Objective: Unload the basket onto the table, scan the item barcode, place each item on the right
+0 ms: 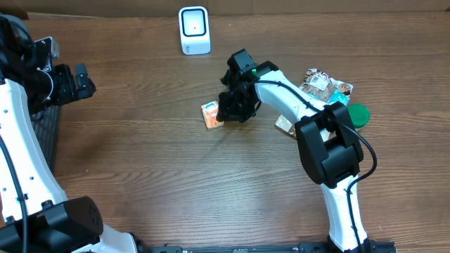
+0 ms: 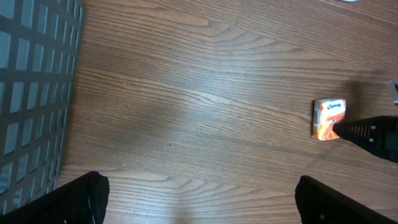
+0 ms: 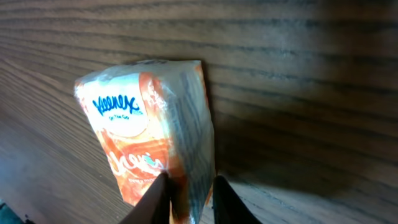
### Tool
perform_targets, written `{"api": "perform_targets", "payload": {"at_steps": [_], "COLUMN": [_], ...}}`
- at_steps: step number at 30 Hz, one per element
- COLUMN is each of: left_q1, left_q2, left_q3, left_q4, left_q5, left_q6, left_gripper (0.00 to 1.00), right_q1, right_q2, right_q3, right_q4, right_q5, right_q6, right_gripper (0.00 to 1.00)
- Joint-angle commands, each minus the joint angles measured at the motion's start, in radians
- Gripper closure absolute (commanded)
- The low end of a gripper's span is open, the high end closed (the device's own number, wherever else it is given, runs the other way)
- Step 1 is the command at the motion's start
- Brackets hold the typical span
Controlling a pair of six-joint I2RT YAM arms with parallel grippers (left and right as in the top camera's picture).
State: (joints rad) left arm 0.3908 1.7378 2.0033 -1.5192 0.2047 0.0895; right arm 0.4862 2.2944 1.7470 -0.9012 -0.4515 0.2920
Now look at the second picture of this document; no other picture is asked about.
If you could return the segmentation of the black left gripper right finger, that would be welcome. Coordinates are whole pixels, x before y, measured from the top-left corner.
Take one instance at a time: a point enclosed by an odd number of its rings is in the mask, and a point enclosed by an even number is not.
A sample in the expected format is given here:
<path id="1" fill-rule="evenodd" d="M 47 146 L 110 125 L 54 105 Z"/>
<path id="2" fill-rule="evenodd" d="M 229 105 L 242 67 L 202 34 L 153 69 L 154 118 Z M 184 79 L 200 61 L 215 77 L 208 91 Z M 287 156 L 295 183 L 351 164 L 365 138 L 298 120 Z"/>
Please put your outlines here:
<path id="1" fill-rule="evenodd" d="M 308 175 L 295 188 L 295 202 L 303 224 L 397 224 Z"/>

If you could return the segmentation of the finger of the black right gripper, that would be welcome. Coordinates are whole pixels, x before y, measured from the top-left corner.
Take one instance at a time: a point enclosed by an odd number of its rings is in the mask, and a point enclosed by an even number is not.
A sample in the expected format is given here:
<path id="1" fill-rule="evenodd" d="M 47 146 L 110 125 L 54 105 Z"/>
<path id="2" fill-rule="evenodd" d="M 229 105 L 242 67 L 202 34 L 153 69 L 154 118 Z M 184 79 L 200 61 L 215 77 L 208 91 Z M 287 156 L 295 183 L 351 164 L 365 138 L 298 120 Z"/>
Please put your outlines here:
<path id="1" fill-rule="evenodd" d="M 397 162 L 396 116 L 341 121 L 333 125 L 333 131 L 374 156 Z"/>

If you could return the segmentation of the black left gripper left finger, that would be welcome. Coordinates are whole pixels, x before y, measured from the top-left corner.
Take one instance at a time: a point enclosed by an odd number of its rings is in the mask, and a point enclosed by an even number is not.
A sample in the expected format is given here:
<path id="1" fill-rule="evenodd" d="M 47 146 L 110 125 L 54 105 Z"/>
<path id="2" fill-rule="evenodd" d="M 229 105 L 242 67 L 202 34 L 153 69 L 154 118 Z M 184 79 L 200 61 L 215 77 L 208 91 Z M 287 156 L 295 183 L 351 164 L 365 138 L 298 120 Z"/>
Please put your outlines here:
<path id="1" fill-rule="evenodd" d="M 108 178 L 91 171 L 1 216 L 1 224 L 102 224 L 108 197 Z"/>

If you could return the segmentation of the orange snack packet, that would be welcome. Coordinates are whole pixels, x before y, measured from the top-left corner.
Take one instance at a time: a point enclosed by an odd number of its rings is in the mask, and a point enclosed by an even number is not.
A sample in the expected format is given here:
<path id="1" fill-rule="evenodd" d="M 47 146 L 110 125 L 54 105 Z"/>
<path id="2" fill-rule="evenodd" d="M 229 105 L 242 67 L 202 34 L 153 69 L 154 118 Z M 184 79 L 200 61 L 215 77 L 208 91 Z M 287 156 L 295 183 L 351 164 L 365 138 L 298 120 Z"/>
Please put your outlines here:
<path id="1" fill-rule="evenodd" d="M 333 125 L 345 118 L 346 101 L 344 99 L 318 99 L 314 101 L 312 136 L 320 141 L 338 139 Z"/>

